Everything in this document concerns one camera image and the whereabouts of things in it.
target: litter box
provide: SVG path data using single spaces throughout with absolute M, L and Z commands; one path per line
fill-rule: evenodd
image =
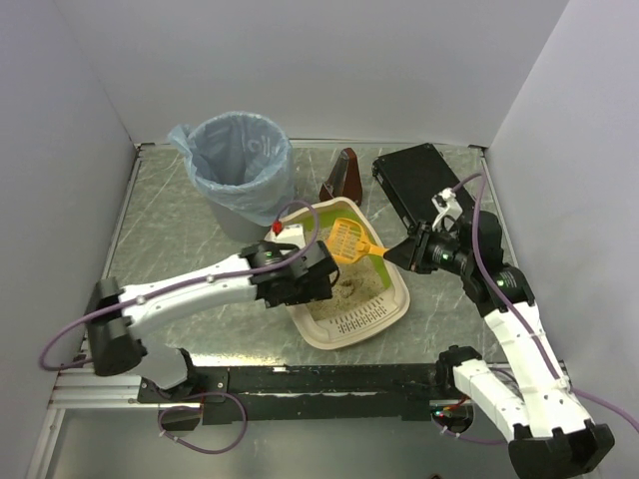
M 348 218 L 362 224 L 371 241 L 382 245 L 368 220 L 348 198 L 335 198 L 313 207 L 318 211 L 322 229 L 332 227 L 336 218 Z M 313 215 L 306 209 L 290 214 L 281 221 L 285 226 L 301 224 L 305 232 L 313 230 Z M 267 238 L 273 240 L 272 234 Z M 410 303 L 408 288 L 395 265 L 376 256 L 365 257 L 360 262 L 363 261 L 372 262 L 371 270 L 379 276 L 382 284 L 382 290 L 374 297 L 322 318 L 314 317 L 306 304 L 287 307 L 300 334 L 311 346 L 318 349 L 338 349 L 355 344 L 378 334 L 405 315 Z M 339 267 L 343 271 L 349 266 Z M 310 307 L 314 309 L 317 305 L 319 303 L 312 303 Z

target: blue plastic bag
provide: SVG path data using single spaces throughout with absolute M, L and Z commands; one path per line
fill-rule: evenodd
M 250 222 L 271 225 L 293 199 L 291 142 L 266 117 L 228 112 L 195 130 L 179 125 L 168 139 L 184 155 L 196 189 Z

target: metal table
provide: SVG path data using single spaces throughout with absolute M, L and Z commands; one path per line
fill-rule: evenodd
M 318 201 L 320 183 L 341 148 L 294 149 L 299 198 Z M 370 167 L 377 156 L 402 148 L 406 146 L 354 148 L 363 184 L 361 209 L 384 244 L 402 240 L 405 227 Z M 481 168 L 478 149 L 442 146 L 440 151 L 460 178 Z M 165 279 L 240 251 L 243 245 L 222 233 L 175 150 L 145 147 L 139 163 L 109 268 L 119 284 Z M 484 203 L 494 209 L 491 193 Z M 186 348 L 202 366 L 434 362 L 451 344 L 471 345 L 487 361 L 504 359 L 493 334 L 465 297 L 459 278 L 446 272 L 403 271 L 402 275 L 410 292 L 419 291 L 411 295 L 406 316 L 376 337 L 341 350 L 311 347 L 285 308 L 265 309 L 261 301 L 204 311 L 156 331 L 153 337 Z
M 295 146 L 298 196 L 311 203 L 317 201 L 320 182 L 327 178 L 338 152 L 345 147 L 354 148 L 363 183 L 363 212 L 385 244 L 394 244 L 402 239 L 405 228 L 373 180 L 370 166 L 377 156 L 412 145 L 318 143 Z M 449 146 L 438 149 L 460 178 L 483 168 L 480 150 Z M 105 265 L 105 275 L 115 276 L 120 284 L 155 281 L 217 262 L 240 250 L 241 244 L 227 239 L 219 231 L 205 200 L 190 184 L 175 150 L 143 146 L 140 153 Z M 470 185 L 468 189 L 474 194 L 476 185 Z M 487 192 L 483 207 L 498 213 L 491 192 Z M 509 260 L 512 256 L 507 240 L 505 235 L 504 249 L 506 260 Z M 432 363 L 437 354 L 451 344 L 473 346 L 488 362 L 504 361 L 501 348 L 473 304 L 464 296 L 457 277 L 445 272 L 433 275 L 403 272 L 402 275 L 409 291 L 418 291 L 418 294 L 412 295 L 406 316 L 376 337 L 342 350 L 312 348 L 299 335 L 283 307 L 266 310 L 259 302 L 196 314 L 157 331 L 155 337 L 170 345 L 187 348 L 196 364 L 202 366 Z M 87 352 L 86 341 L 82 349 L 81 352 Z M 189 451 L 176 450 L 168 441 L 149 440 L 155 435 L 157 426 L 154 418 L 162 406 L 137 402 L 140 381 L 141 378 L 133 374 L 97 377 L 91 367 L 61 373 L 52 393 L 28 477 L 131 477 L 139 475 L 138 464 L 152 464 L 156 477 L 173 477 L 172 467 L 180 464 L 179 469 L 184 472 L 187 462 L 190 464 L 188 470 L 195 475 L 199 474 L 198 471 L 209 471 L 207 456 L 194 457 Z M 476 434 L 482 437 L 498 435 L 481 413 L 477 419 L 478 424 L 473 428 Z M 400 450 L 419 444 L 420 439 L 415 437 L 433 441 L 438 454 L 432 458 L 435 463 L 428 467 L 439 464 L 436 467 L 443 472 L 451 468 L 451 473 L 458 474 L 456 462 L 452 459 L 459 453 L 458 444 L 445 442 L 445 439 L 440 443 L 436 430 L 424 430 L 422 423 L 385 418 L 257 422 L 250 428 L 244 446 L 236 454 L 216 458 L 217 470 L 224 471 L 228 477 L 245 477 L 247 471 L 237 467 L 235 462 L 239 455 L 253 450 L 250 467 L 259 467 L 271 457 L 273 451 L 269 451 L 273 447 L 291 452 L 291 441 L 287 439 L 291 434 L 304 439 L 300 442 L 300 451 L 319 447 L 325 449 L 326 455 L 337 457 L 339 451 L 348 450 L 344 449 L 344 445 L 351 443 L 347 437 L 366 437 L 366 434 L 353 436 L 353 424 L 358 424 L 357 430 L 366 425 L 371 428 L 372 435 L 381 434 L 384 444 L 387 436 L 394 435 L 396 430 Z M 330 434 L 326 435 L 324 431 L 326 427 L 336 428 L 343 440 L 331 439 Z M 227 438 L 234 437 L 236 428 L 237 425 L 204 428 L 196 431 L 196 435 L 205 440 L 215 436 L 215 440 L 225 443 L 229 442 Z M 106 437 L 113 439 L 123 435 L 128 441 L 105 442 Z M 112 448 L 120 444 L 125 447 L 105 454 L 104 444 Z M 388 454 L 388 457 L 403 457 L 391 449 L 388 449 Z M 472 455 L 473 450 L 464 450 L 464 454 Z M 487 469 L 482 469 L 480 477 L 487 477 L 486 474 L 509 477 L 511 474 L 502 450 L 482 449 L 479 455 L 494 459 L 486 463 Z M 410 455 L 410 464 L 405 467 L 413 472 L 421 470 L 421 456 L 420 452 Z M 370 466 L 356 466 L 356 474 L 374 476 L 384 461 L 383 458 L 370 458 Z M 52 468 L 49 467 L 51 462 L 54 464 Z M 395 472 L 396 467 L 402 467 L 401 461 L 390 462 Z M 299 467 L 303 467 L 287 461 L 278 464 L 282 465 L 277 469 L 282 477 L 297 477 Z M 314 465 L 308 457 L 304 464 L 308 471 L 316 473 L 315 476 L 311 473 L 310 477 L 325 477 L 325 467 Z

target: brown object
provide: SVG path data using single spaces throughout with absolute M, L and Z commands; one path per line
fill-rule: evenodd
M 361 206 L 361 178 L 357 155 L 352 148 L 344 148 L 339 152 L 328 180 L 321 184 L 319 200 L 327 202 L 336 197 L 347 197 Z

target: cable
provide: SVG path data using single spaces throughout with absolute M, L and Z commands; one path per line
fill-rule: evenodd
M 510 310 L 510 312 L 512 312 L 512 314 L 519 320 L 519 322 L 524 327 L 526 332 L 530 334 L 532 341 L 535 343 L 535 346 L 537 346 L 537 349 L 539 350 L 539 353 L 541 354 L 543 362 L 546 364 L 546 367 L 548 368 L 548 371 L 550 372 L 552 377 L 554 379 L 560 379 L 561 375 L 552 364 L 552 361 L 550 357 L 548 356 L 548 352 L 546 351 L 545 347 L 543 347 L 543 344 L 541 343 L 541 340 L 539 339 L 539 337 L 535 335 L 535 331 L 532 329 L 532 326 L 528 324 L 528 321 L 526 321 L 526 319 L 515 307 L 515 305 L 510 301 L 510 299 L 506 297 L 506 295 L 501 291 L 501 289 L 499 289 L 499 286 L 497 286 L 495 281 L 493 281 L 492 277 L 490 277 L 490 273 L 488 272 L 488 269 L 486 269 L 486 266 L 483 263 L 483 260 L 481 259 L 481 253 L 479 250 L 479 213 L 481 212 L 481 198 L 483 197 L 483 192 L 486 189 L 486 183 L 487 183 L 486 174 L 484 172 L 473 173 L 472 175 L 463 179 L 461 182 L 455 185 L 452 188 L 452 190 L 456 192 L 469 181 L 479 177 L 482 178 L 482 181 L 479 186 L 479 192 L 477 193 L 477 197 L 475 198 L 475 208 L 472 212 L 472 252 L 474 254 L 477 267 L 479 268 L 479 272 L 481 272 L 481 275 L 483 276 L 484 280 L 486 281 L 486 284 L 488 284 L 490 289 L 494 291 L 494 293 L 501 300 L 501 302 L 503 302 L 504 305 Z
M 634 427 L 635 431 L 639 433 L 639 421 L 637 421 L 634 417 L 630 415 L 628 411 L 622 409 L 619 406 L 615 406 L 614 404 L 602 399 L 601 397 L 595 396 L 594 394 L 590 394 L 589 392 L 582 391 L 581 389 L 577 389 L 576 387 L 571 388 L 571 391 L 576 395 L 583 399 L 588 399 L 589 401 L 594 402 L 595 404 L 599 404 L 600 406 L 605 407 L 606 409 L 614 412 L 615 414 L 623 417 L 632 427 Z
M 280 269 L 282 267 L 288 266 L 293 261 L 299 259 L 304 254 L 306 254 L 306 252 L 309 250 L 309 248 L 318 239 L 318 233 L 320 232 L 320 218 L 318 217 L 318 212 L 316 212 L 316 210 L 310 204 L 305 202 L 304 200 L 293 200 L 292 202 L 290 202 L 287 205 L 285 205 L 278 212 L 278 215 L 276 216 L 276 221 L 278 221 L 280 219 L 280 216 L 282 215 L 282 213 L 284 211 L 286 211 L 290 206 L 295 205 L 295 204 L 302 205 L 303 207 L 307 208 L 311 212 L 311 214 L 313 215 L 313 220 L 314 220 L 313 234 L 312 234 L 311 240 L 308 242 L 308 244 L 306 244 L 302 249 L 300 249 L 299 251 L 296 251 L 294 254 L 292 254 L 291 256 L 287 257 L 286 259 L 284 259 L 281 262 L 276 262 L 274 264 L 269 264 L 268 266 L 245 269 L 243 271 L 222 272 L 220 274 L 215 274 L 214 275 L 214 280 L 227 279 L 227 278 L 230 278 L 230 277 L 247 276 L 247 275 L 253 275 L 253 274 L 262 274 L 264 272 L 274 271 L 276 269 Z M 177 282 L 175 284 L 171 284 L 169 286 L 162 287 L 162 288 L 157 289 L 155 291 L 148 292 L 147 294 L 145 294 L 143 296 L 143 299 L 145 299 L 145 300 L 152 299 L 154 297 L 158 297 L 158 296 L 161 296 L 163 294 L 167 294 L 169 292 L 173 292 L 173 291 L 175 291 L 177 289 L 181 289 L 183 287 L 192 286 L 194 284 L 199 284 L 201 282 L 207 282 L 208 277 L 209 277 L 209 275 L 206 274 L 206 275 L 203 275 L 203 276 L 198 276 L 198 277 L 193 277 L 193 278 L 190 278 L 190 279 L 185 279 L 184 281 L 180 281 L 180 282 Z M 102 309 L 97 309 L 97 310 L 95 310 L 93 312 L 90 312 L 89 314 L 85 314 L 84 316 L 80 317 L 79 319 L 76 319 L 75 321 L 70 322 L 69 324 L 64 326 L 62 329 L 60 329 L 60 331 L 58 331 L 58 333 L 56 335 L 54 335 L 53 338 L 49 342 L 47 342 L 47 344 L 45 344 L 44 348 L 42 349 L 42 352 L 40 353 L 40 355 L 38 357 L 38 364 L 40 365 L 40 367 L 42 369 L 44 369 L 46 371 L 62 371 L 64 369 L 69 369 L 69 368 L 72 368 L 72 367 L 79 367 L 79 366 L 82 366 L 84 364 L 87 364 L 87 363 L 91 362 L 92 359 L 91 358 L 87 358 L 87 359 L 82 359 L 80 361 L 70 362 L 68 364 L 62 364 L 62 365 L 59 365 L 59 366 L 54 366 L 54 365 L 51 365 L 51 364 L 47 363 L 46 357 L 47 357 L 48 352 L 53 347 L 53 345 L 56 342 L 58 342 L 62 336 L 64 336 L 66 333 L 68 333 L 73 328 L 75 328 L 75 327 L 77 327 L 77 326 L 79 326 L 81 324 L 85 324 L 85 323 L 87 323 L 89 321 L 92 321 L 93 319 L 95 319 L 97 317 L 100 317 L 100 316 L 103 316 L 105 314 L 108 314 L 110 312 L 118 311 L 118 310 L 121 310 L 121 309 L 126 309 L 127 307 L 133 306 L 133 305 L 137 304 L 138 300 L 139 300 L 138 298 L 133 298 L 133 299 L 129 299 L 127 301 L 119 302 L 117 304 L 112 304 L 110 306 L 103 307 Z
M 503 374 L 504 376 L 506 376 L 507 378 L 511 379 L 512 381 L 514 381 L 515 383 L 517 382 L 517 380 L 515 379 L 515 376 L 513 376 L 510 372 L 506 371 L 505 369 L 501 369 L 500 367 L 491 367 L 491 370 L 498 372 L 500 374 Z M 594 402 L 595 404 L 599 404 L 602 407 L 605 407 L 606 409 L 614 412 L 615 414 L 621 416 L 623 419 L 625 419 L 632 427 L 634 427 L 635 431 L 637 431 L 637 433 L 639 433 L 639 421 L 637 419 L 635 419 L 634 417 L 632 417 L 630 415 L 630 413 L 628 411 L 626 411 L 625 409 L 622 409 L 619 406 L 616 406 L 614 404 L 612 404 L 611 402 L 606 401 L 605 399 L 599 397 L 599 396 L 595 396 L 594 394 L 591 394 L 589 392 L 586 391 L 582 391 L 581 389 L 578 389 L 576 387 L 571 387 L 570 388 L 570 392 L 572 392 L 575 396 L 580 397 L 582 399 L 587 399 L 589 401 Z
M 202 392 L 199 394 L 193 394 L 191 396 L 187 396 L 185 397 L 185 399 L 186 400 L 198 399 L 198 398 L 204 398 L 207 396 L 228 397 L 229 399 L 231 399 L 238 405 L 238 408 L 240 409 L 240 413 L 242 414 L 242 428 L 240 429 L 240 434 L 238 434 L 238 437 L 236 437 L 235 441 L 233 441 L 227 447 L 223 447 L 222 449 L 204 449 L 202 447 L 191 444 L 190 442 L 187 442 L 184 439 L 181 439 L 175 436 L 174 434 L 170 433 L 162 426 L 162 418 L 166 414 L 168 414 L 170 411 L 194 411 L 194 410 L 199 411 L 200 410 L 200 408 L 189 407 L 189 406 L 173 406 L 173 407 L 170 407 L 169 409 L 165 409 L 164 411 L 162 411 L 158 415 L 158 427 L 160 428 L 160 435 L 168 437 L 172 441 L 177 442 L 178 444 L 181 444 L 185 447 L 188 447 L 192 451 L 200 452 L 202 454 L 223 454 L 225 452 L 229 452 L 231 449 L 233 449 L 238 444 L 240 444 L 240 441 L 242 441 L 242 439 L 244 438 L 244 435 L 247 433 L 247 427 L 249 426 L 249 416 L 247 415 L 247 410 L 244 407 L 244 404 L 242 404 L 242 402 L 240 402 L 240 399 L 238 399 L 233 394 L 229 394 L 228 392 L 222 392 L 222 391 Z
M 474 410 L 475 410 L 475 407 L 473 404 L 472 405 L 473 417 L 474 417 Z M 439 434 L 441 435 L 445 434 L 446 436 L 452 437 L 454 439 L 458 439 L 463 442 L 480 444 L 482 446 L 503 446 L 506 444 L 506 441 L 503 439 L 481 439 L 479 437 L 467 436 L 466 434 L 454 433 L 449 431 L 446 426 L 441 426 L 441 424 L 439 424 L 437 421 L 433 420 L 432 422 L 435 424 L 435 426 L 439 428 Z

